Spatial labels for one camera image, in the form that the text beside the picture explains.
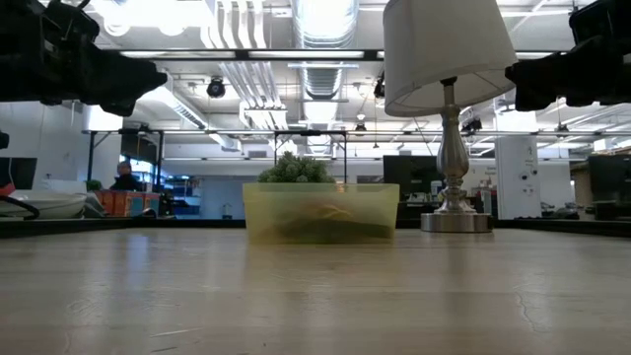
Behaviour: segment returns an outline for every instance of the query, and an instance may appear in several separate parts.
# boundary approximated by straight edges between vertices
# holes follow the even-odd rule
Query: desk
[[[3,354],[627,354],[631,242],[397,231],[265,246],[244,230],[0,240]]]

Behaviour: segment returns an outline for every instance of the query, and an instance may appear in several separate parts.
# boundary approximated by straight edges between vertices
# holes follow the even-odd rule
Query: camera
[[[210,85],[206,89],[206,93],[212,99],[221,99],[226,95],[226,86],[224,85],[224,78],[213,77],[210,80]]]

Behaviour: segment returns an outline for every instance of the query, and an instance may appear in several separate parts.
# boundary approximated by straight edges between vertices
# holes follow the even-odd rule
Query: plastic container
[[[397,184],[246,183],[245,221],[254,243],[389,241]]]

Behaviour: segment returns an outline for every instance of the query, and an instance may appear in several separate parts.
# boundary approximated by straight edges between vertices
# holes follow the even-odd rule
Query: green plant
[[[326,172],[326,163],[313,158],[294,157],[287,152],[276,166],[261,173],[258,182],[319,182],[335,183]]]

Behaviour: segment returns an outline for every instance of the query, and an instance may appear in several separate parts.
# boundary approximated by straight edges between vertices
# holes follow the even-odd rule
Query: lamp base
[[[491,215],[427,213],[421,215],[421,230],[429,233],[491,233]]]

